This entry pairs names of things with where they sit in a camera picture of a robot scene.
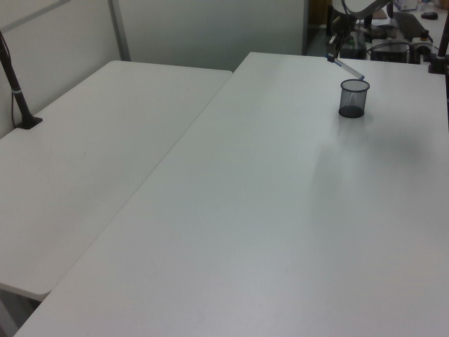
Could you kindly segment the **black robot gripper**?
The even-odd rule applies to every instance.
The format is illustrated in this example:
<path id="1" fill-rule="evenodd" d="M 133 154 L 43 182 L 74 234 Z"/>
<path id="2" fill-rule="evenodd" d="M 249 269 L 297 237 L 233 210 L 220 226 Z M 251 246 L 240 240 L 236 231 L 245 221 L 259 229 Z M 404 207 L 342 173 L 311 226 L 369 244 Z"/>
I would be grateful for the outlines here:
<path id="1" fill-rule="evenodd" d="M 351 33 L 350 16 L 346 14 L 333 15 L 330 20 L 330 30 L 332 36 L 328 41 L 328 58 L 339 58 L 347 36 Z"/>

